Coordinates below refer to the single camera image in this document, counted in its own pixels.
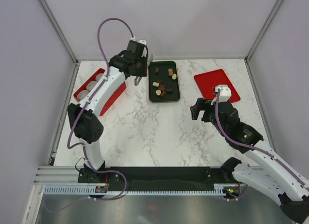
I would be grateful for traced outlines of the metal tongs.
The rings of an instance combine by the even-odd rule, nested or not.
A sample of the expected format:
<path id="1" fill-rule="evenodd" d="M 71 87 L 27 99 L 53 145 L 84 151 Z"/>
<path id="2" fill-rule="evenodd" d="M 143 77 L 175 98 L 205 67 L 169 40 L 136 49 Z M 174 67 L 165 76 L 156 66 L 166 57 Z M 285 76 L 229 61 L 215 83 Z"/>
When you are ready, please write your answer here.
<path id="1" fill-rule="evenodd" d="M 142 77 L 146 77 L 147 76 L 147 70 L 150 66 L 150 63 L 152 62 L 154 56 L 153 54 L 151 54 L 148 57 L 143 57 L 140 61 L 137 62 L 136 66 L 137 66 L 137 76 L 134 79 L 134 85 L 138 86 Z"/>

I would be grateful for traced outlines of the red box lid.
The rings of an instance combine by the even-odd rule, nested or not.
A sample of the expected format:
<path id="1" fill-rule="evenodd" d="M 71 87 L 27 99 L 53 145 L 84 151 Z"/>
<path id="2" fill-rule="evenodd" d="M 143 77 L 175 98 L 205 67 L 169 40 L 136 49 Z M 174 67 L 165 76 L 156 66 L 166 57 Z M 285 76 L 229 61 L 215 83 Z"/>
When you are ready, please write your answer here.
<path id="1" fill-rule="evenodd" d="M 194 80 L 202 94 L 204 99 L 214 99 L 215 86 L 227 85 L 231 90 L 230 102 L 235 103 L 241 100 L 236 89 L 229 80 L 227 74 L 223 69 L 213 70 L 206 73 L 198 74 L 194 76 Z"/>

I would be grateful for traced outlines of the dark brown square chocolate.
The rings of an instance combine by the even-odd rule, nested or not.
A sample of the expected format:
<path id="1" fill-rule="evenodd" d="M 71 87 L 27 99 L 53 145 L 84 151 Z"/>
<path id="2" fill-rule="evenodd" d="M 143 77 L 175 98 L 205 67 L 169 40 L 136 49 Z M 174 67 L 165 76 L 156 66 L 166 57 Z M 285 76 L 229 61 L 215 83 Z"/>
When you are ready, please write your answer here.
<path id="1" fill-rule="evenodd" d="M 162 91 L 161 94 L 160 94 L 160 97 L 161 97 L 161 98 L 164 98 L 164 97 L 166 96 L 166 94 L 167 94 L 167 93 L 166 93 L 165 91 Z"/>

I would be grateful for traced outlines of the cream heart chocolate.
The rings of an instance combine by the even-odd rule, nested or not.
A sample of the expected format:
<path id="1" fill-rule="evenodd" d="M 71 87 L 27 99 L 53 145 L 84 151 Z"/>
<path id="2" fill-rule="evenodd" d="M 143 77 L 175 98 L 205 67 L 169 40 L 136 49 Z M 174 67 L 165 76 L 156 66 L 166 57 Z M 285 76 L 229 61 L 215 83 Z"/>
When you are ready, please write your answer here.
<path id="1" fill-rule="evenodd" d="M 161 91 L 161 90 L 156 90 L 156 92 L 155 92 L 155 93 L 156 93 L 156 95 L 157 95 L 157 96 L 160 96 L 160 95 L 161 95 L 161 93 L 162 93 L 162 91 Z"/>

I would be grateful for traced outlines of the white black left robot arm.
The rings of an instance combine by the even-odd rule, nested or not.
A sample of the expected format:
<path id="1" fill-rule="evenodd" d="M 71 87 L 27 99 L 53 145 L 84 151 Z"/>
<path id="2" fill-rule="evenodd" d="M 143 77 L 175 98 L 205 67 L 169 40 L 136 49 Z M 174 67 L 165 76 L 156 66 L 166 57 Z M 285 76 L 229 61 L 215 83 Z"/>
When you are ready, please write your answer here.
<path id="1" fill-rule="evenodd" d="M 98 119 L 101 110 L 127 78 L 147 75 L 148 54 L 146 40 L 131 39 L 125 50 L 107 62 L 107 69 L 94 88 L 78 104 L 68 106 L 67 148 L 82 147 L 85 163 L 80 174 L 91 182 L 102 182 L 108 174 L 99 143 L 104 130 Z"/>

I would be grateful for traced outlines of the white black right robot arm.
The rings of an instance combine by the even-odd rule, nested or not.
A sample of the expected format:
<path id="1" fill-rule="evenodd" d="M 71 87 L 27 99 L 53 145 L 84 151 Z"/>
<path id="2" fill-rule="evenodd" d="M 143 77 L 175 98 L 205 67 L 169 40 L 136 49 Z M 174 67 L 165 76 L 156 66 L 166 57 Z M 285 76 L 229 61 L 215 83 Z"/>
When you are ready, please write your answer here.
<path id="1" fill-rule="evenodd" d="M 212 123 L 234 149 L 256 162 L 264 173 L 252 172 L 245 163 L 229 158 L 221 170 L 225 182 L 243 182 L 271 198 L 292 221 L 303 224 L 309 216 L 309 181 L 285 162 L 252 126 L 242 122 L 228 101 L 198 98 L 190 107 L 192 120 L 203 111 L 202 121 Z"/>

